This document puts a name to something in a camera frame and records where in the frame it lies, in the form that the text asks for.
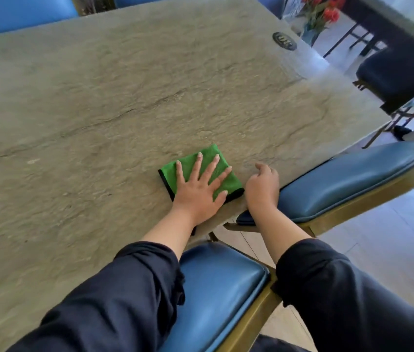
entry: light tile floor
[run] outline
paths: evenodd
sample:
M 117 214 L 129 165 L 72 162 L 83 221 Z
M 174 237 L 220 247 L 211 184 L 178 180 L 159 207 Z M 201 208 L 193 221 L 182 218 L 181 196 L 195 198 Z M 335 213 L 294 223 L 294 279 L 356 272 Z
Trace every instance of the light tile floor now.
M 323 55 L 352 25 L 352 21 L 343 15 L 331 29 L 319 36 L 315 49 Z M 355 71 L 363 60 L 358 55 L 363 44 L 348 50 L 354 41 L 348 37 L 327 57 L 351 80 L 355 80 Z M 414 121 L 409 127 L 414 129 Z M 367 140 L 357 143 L 349 151 L 359 150 Z M 391 134 L 384 133 L 374 145 L 393 141 Z M 229 245 L 273 265 L 260 234 L 227 231 L 223 227 L 218 227 L 215 233 Z M 333 228 L 319 238 L 346 254 L 356 266 L 414 306 L 414 190 Z M 293 307 L 279 306 L 262 333 L 316 351 L 309 331 Z

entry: red flower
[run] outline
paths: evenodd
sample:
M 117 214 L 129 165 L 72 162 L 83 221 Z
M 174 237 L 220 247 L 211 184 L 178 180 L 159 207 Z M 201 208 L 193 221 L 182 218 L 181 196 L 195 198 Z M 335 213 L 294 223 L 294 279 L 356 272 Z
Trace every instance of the red flower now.
M 311 2 L 311 4 L 313 6 L 319 5 L 322 2 L 322 0 L 313 0 L 313 2 Z
M 334 8 L 337 5 L 337 0 L 327 1 L 327 7 Z
M 345 0 L 336 0 L 336 7 L 341 10 L 345 5 Z
M 327 7 L 323 11 L 323 19 L 331 23 L 337 22 L 337 20 L 339 19 L 339 16 L 340 16 L 339 11 L 337 11 L 334 8 Z

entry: blue vase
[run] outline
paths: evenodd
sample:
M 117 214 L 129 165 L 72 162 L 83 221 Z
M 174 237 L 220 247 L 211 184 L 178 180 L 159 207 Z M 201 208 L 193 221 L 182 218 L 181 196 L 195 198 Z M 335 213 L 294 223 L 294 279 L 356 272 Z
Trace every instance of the blue vase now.
M 316 29 L 309 28 L 309 23 L 304 25 L 303 35 L 301 39 L 306 42 L 310 47 L 314 46 L 314 42 L 317 40 L 319 32 Z

